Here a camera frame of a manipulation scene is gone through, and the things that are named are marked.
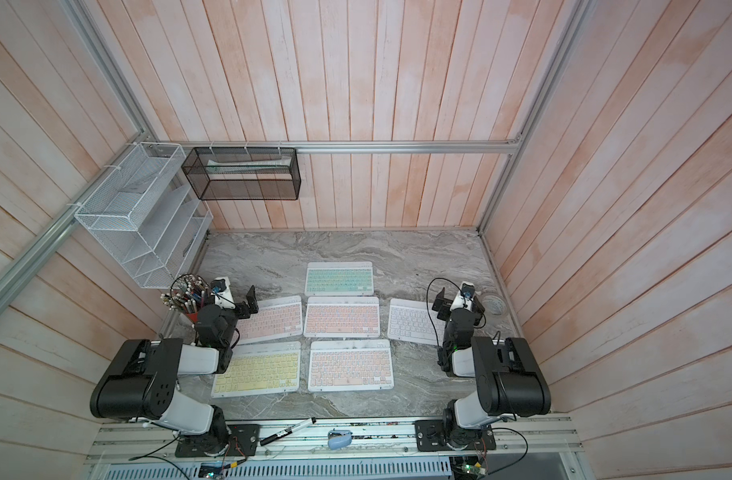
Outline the yellow key keyboard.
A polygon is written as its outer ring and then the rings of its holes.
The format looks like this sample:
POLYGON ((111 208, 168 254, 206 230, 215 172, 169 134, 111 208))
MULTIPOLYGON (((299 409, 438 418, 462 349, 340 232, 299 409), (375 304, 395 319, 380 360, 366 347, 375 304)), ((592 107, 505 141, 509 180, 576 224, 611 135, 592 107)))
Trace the yellow key keyboard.
POLYGON ((296 392, 300 359, 299 341, 237 346, 226 372, 215 378, 212 397, 296 392))

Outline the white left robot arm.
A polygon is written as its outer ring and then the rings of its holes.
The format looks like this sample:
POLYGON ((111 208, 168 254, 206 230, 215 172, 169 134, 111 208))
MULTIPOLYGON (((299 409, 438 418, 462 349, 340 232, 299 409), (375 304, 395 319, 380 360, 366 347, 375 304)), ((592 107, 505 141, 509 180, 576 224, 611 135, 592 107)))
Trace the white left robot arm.
POLYGON ((181 338, 132 339, 123 343, 96 385, 90 411, 97 418, 147 421, 179 433, 187 448, 216 457, 230 448, 231 431, 222 408, 182 393, 182 376, 223 374, 237 342, 240 320, 259 312, 254 288, 226 309, 211 301, 198 312, 197 342, 181 338))

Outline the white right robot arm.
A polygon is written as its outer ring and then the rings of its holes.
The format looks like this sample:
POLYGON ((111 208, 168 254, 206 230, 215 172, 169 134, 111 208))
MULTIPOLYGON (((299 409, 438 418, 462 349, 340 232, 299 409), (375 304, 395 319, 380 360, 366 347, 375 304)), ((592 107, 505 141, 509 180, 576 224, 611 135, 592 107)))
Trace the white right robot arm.
POLYGON ((476 390, 449 401, 441 418, 414 423, 419 451, 494 449, 495 423, 550 411, 551 393, 527 340, 475 334, 485 307, 472 284, 459 286, 452 299, 440 291, 432 311, 444 324, 438 365, 450 377, 473 379, 476 390))

